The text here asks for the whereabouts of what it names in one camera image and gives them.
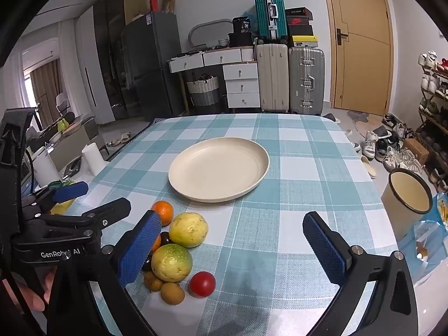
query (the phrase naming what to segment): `red tomato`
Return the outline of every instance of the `red tomato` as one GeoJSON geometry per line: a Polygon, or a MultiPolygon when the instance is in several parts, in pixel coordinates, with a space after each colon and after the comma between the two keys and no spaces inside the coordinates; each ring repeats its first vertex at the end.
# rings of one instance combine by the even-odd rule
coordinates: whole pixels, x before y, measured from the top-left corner
{"type": "Polygon", "coordinates": [[[208,271],[200,271],[191,278],[189,287],[194,295],[208,297],[216,287],[216,280],[213,274],[210,274],[208,271]]]}

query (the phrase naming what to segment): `silver suitcase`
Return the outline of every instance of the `silver suitcase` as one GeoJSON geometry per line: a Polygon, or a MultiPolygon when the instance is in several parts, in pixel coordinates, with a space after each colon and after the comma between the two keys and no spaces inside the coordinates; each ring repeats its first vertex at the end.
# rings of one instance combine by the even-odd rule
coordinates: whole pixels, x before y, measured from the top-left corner
{"type": "Polygon", "coordinates": [[[258,45],[257,63],[261,109],[287,112],[290,108],[288,47],[284,44],[258,45]]]}
{"type": "Polygon", "coordinates": [[[291,112],[320,115],[325,85],[325,56],[318,48],[290,48],[291,112]]]}

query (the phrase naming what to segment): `metal bolt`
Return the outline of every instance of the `metal bolt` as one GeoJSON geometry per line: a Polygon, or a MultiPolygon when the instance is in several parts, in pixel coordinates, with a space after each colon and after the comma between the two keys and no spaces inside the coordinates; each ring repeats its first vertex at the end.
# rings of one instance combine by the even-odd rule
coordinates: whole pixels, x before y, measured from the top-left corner
{"type": "Polygon", "coordinates": [[[403,260],[405,258],[405,256],[403,255],[403,253],[401,251],[396,251],[395,253],[393,253],[393,255],[398,259],[398,260],[403,260]]]}
{"type": "Polygon", "coordinates": [[[101,252],[104,255],[109,255],[112,251],[113,251],[113,245],[105,245],[101,249],[101,252]]]}
{"type": "Polygon", "coordinates": [[[359,245],[353,245],[352,246],[352,251],[356,254],[356,255],[361,255],[364,252],[364,249],[362,247],[360,247],[359,245]]]}
{"type": "Polygon", "coordinates": [[[70,251],[64,251],[63,253],[62,253],[62,259],[63,260],[68,260],[68,259],[70,259],[70,257],[71,257],[71,255],[72,255],[72,253],[70,252],[70,251]]]}

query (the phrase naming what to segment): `brown curtain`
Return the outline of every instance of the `brown curtain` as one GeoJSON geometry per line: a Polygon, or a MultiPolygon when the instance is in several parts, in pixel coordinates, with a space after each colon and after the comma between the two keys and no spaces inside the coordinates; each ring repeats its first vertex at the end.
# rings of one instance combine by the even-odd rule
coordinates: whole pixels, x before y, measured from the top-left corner
{"type": "Polygon", "coordinates": [[[39,116],[42,127],[54,123],[60,113],[56,107],[56,96],[62,93],[62,77],[59,59],[55,59],[30,73],[36,102],[40,103],[39,116]]]}

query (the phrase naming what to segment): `checkered tablecloth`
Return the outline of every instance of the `checkered tablecloth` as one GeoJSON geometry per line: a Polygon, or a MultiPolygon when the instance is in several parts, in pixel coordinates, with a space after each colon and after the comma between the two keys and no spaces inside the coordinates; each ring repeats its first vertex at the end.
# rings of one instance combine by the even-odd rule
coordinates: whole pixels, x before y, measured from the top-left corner
{"type": "MultiPolygon", "coordinates": [[[[205,242],[190,249],[193,270],[181,283],[186,289],[193,274],[210,271],[216,290],[209,298],[187,294],[169,306],[146,290],[142,276],[127,286],[160,336],[305,335],[337,292],[303,235],[309,211],[348,244],[381,255],[397,249],[380,197],[349,140],[337,124],[317,116],[211,115],[158,123],[112,160],[70,213],[119,197],[130,200],[132,211],[103,231],[104,244],[115,244],[156,200],[170,202],[176,214],[198,212],[209,225],[205,242]],[[224,136],[252,139],[268,151],[269,172],[260,185],[224,204],[177,194],[167,179],[174,158],[199,141],[224,136]]],[[[372,288],[366,287],[346,334],[356,329],[372,288]]]]}

